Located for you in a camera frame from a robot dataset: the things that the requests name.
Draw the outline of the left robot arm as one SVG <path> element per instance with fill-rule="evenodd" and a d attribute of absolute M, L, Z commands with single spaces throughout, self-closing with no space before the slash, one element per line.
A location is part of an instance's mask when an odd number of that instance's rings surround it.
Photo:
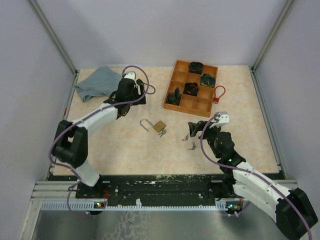
<path fill-rule="evenodd" d="M 56 130 L 50 156 L 60 163 L 66 163 L 75 176 L 85 185 L 86 192 L 97 199 L 103 195 L 104 186 L 98 183 L 100 175 L 88 160 L 88 139 L 105 125 L 124 117 L 131 106 L 145 105 L 145 84 L 141 79 L 124 77 L 118 89 L 96 110 L 84 117 L 74 120 L 62 120 Z"/>

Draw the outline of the brass padlock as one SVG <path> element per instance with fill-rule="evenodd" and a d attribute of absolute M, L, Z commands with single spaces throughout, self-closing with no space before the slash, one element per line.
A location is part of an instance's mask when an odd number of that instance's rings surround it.
<path fill-rule="evenodd" d="M 139 121 L 140 126 L 145 130 L 145 131 L 149 131 L 149 129 L 144 125 L 144 122 L 148 123 L 150 126 L 152 126 L 152 128 L 157 132 L 157 133 L 164 133 L 166 132 L 166 124 L 162 121 L 158 121 L 157 123 L 153 124 L 151 121 L 149 121 L 146 118 L 142 118 Z"/>

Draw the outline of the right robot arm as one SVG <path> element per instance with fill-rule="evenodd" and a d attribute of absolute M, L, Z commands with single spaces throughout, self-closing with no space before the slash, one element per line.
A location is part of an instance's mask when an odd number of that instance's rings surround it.
<path fill-rule="evenodd" d="M 223 185 L 229 198 L 243 197 L 265 212 L 289 240 L 299 240 L 304 235 L 312 239 L 311 229 L 318 223 L 317 214 L 307 196 L 299 187 L 288 188 L 257 171 L 235 150 L 232 135 L 221 131 L 210 121 L 189 122 L 189 135 L 201 133 L 201 142 L 207 141 L 215 165 L 232 178 Z"/>

